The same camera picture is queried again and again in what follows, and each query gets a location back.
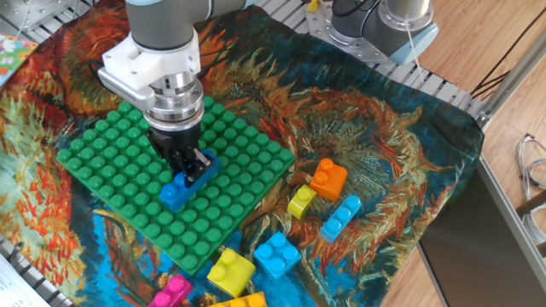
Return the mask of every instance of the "yellow lego brick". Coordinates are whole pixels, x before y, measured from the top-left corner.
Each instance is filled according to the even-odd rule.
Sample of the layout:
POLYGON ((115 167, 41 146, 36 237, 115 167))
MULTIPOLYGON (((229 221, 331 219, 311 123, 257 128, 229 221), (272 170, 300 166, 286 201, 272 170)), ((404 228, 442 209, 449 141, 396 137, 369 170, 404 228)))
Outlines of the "yellow lego brick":
POLYGON ((290 204, 288 204, 288 212, 296 218, 301 219, 316 197, 317 192, 315 192, 315 190, 306 185, 301 186, 296 195, 294 195, 292 200, 290 200, 290 204))
POLYGON ((218 289, 238 298, 255 270, 254 264, 226 248, 206 278, 218 289))
POLYGON ((267 307, 264 293, 250 294, 244 298, 236 298, 229 302, 214 304, 210 307, 267 307))
POLYGON ((307 5, 307 12, 315 13, 318 9, 318 3, 320 0, 311 0, 309 5, 307 5))

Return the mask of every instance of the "green lego baseplate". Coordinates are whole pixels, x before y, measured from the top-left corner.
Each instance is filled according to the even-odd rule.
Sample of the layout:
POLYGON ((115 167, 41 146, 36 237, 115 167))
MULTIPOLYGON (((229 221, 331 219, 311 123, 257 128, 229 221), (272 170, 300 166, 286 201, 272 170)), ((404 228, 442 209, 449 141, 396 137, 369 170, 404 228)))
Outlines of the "green lego baseplate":
POLYGON ((199 144, 218 157, 221 168, 179 212, 161 203, 160 190, 172 181, 171 170, 145 136, 149 125, 142 112, 128 102, 57 154, 82 184, 190 275, 295 161, 288 149, 210 97, 204 105, 199 144))

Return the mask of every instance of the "orange lego brick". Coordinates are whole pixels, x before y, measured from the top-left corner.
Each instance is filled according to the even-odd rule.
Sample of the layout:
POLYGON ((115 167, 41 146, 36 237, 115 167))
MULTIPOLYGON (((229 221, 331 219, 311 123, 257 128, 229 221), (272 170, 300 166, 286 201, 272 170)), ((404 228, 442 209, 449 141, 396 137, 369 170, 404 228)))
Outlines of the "orange lego brick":
POLYGON ((267 307, 264 293, 250 294, 244 298, 232 299, 228 302, 214 304, 210 307, 267 307))
POLYGON ((322 159, 311 180, 311 188, 325 199, 337 201, 347 180, 347 170, 331 159, 322 159))

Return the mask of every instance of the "pink lego brick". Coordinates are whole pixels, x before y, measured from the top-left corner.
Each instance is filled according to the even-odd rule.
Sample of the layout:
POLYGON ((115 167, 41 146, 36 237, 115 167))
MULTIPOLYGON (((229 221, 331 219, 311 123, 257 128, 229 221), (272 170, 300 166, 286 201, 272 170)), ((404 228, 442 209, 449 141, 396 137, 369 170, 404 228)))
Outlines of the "pink lego brick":
POLYGON ((182 276, 171 278, 167 287, 155 294, 155 298, 148 307, 179 307, 194 288, 182 276))

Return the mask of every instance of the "cable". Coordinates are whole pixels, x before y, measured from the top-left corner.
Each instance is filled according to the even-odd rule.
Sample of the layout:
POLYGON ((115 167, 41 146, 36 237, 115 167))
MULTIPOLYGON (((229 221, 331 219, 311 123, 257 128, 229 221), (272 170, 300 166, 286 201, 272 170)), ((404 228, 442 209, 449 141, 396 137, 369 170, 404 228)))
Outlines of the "cable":
POLYGON ((527 167, 527 173, 529 173, 529 180, 531 180, 532 184, 534 184, 535 186, 541 189, 546 189, 546 184, 541 183, 537 179, 535 179, 532 176, 532 171, 536 169, 537 167, 544 166, 544 165, 546 165, 546 159, 538 159, 535 162, 531 163, 529 167, 527 167))
MULTIPOLYGON (((536 143, 542 150, 546 151, 546 147, 539 141, 535 140, 534 136, 526 135, 518 144, 518 167, 520 168, 521 179, 523 180, 523 191, 526 197, 526 201, 531 198, 531 193, 529 191, 530 183, 537 185, 539 188, 546 188, 546 185, 542 185, 537 182, 531 175, 533 169, 539 167, 540 165, 546 165, 546 159, 539 159, 528 168, 525 167, 524 153, 525 145, 528 142, 536 143)), ((535 220, 534 213, 537 210, 546 209, 546 204, 538 206, 537 208, 531 210, 529 213, 525 214, 522 218, 522 223, 525 226, 527 233, 537 244, 542 244, 546 242, 546 234, 538 227, 537 221, 535 220)))
POLYGON ((481 100, 485 101, 487 98, 489 98, 491 95, 493 95, 493 93, 495 93, 494 90, 490 91, 489 94, 485 95, 481 100))
POLYGON ((483 84, 492 74, 493 72, 495 72, 495 70, 501 65, 501 63, 506 60, 506 58, 508 57, 508 55, 510 54, 510 52, 512 52, 512 50, 515 48, 515 46, 520 42, 520 40, 527 34, 527 32, 531 29, 531 27, 533 27, 535 25, 535 23, 537 23, 538 19, 540 19, 540 17, 542 17, 542 15, 546 13, 546 7, 544 7, 544 9, 538 13, 537 17, 535 17, 535 19, 533 21, 531 21, 531 23, 529 24, 529 26, 527 26, 527 28, 518 36, 518 38, 515 40, 515 42, 512 44, 512 46, 510 46, 510 48, 508 49, 508 51, 506 51, 506 53, 502 56, 501 60, 499 60, 495 66, 487 73, 487 75, 485 76, 485 78, 483 78, 483 80, 481 80, 479 82, 479 84, 476 86, 476 88, 470 93, 472 96, 474 96, 474 93, 477 92, 478 90, 480 90, 482 87, 484 87, 485 85, 483 84))
POLYGON ((424 84, 425 83, 425 77, 423 77, 423 70, 421 68, 421 64, 419 64, 419 58, 417 57, 417 51, 415 50, 415 46, 413 44, 413 38, 411 37, 410 32, 410 26, 408 26, 410 22, 406 21, 406 31, 408 32, 409 37, 409 44, 411 45, 411 50, 413 51, 413 56, 415 57, 415 64, 417 64, 417 71, 419 72, 419 77, 421 77, 421 81, 424 84))
POLYGON ((503 80, 504 80, 504 77, 502 77, 502 78, 496 78, 496 80, 495 80, 495 81, 491 81, 492 84, 491 84, 491 85, 488 85, 484 90, 480 90, 478 93, 473 94, 473 97, 474 97, 474 98, 478 98, 478 97, 482 96, 483 94, 487 93, 488 91, 493 90, 495 87, 497 87, 498 85, 500 85, 500 84, 502 83, 503 80))
POLYGON ((17 32, 17 36, 15 38, 19 39, 20 33, 23 31, 23 27, 26 23, 26 17, 28 17, 28 14, 31 12, 31 4, 32 0, 28 1, 28 10, 26 11, 25 18, 23 18, 23 23, 20 24, 19 31, 17 32))
POLYGON ((369 0, 362 0, 360 4, 356 5, 354 9, 350 9, 348 12, 345 12, 343 14, 340 14, 335 11, 335 5, 332 3, 332 14, 336 15, 337 17, 346 17, 356 11, 358 11, 364 4, 366 4, 369 0))
POLYGON ((507 72, 503 73, 502 75, 500 75, 498 77, 494 77, 493 79, 491 79, 491 80, 485 82, 484 84, 482 84, 482 86, 486 86, 486 85, 491 84, 493 82, 496 82, 498 80, 504 79, 506 76, 508 76, 509 73, 510 73, 510 71, 507 71, 507 72))
POLYGON ((76 0, 76 6, 74 7, 74 14, 72 15, 72 20, 74 20, 74 17, 76 17, 76 14, 78 13, 78 3, 79 0, 76 0))
MULTIPOLYGON (((368 12, 373 11, 379 5, 379 2, 380 1, 375 1, 374 5, 372 5, 372 7, 368 9, 368 12)), ((361 33, 364 33, 364 27, 368 23, 368 18, 369 17, 370 17, 370 14, 366 14, 366 17, 364 17, 364 22, 362 23, 362 26, 360 27, 360 32, 361 33)))

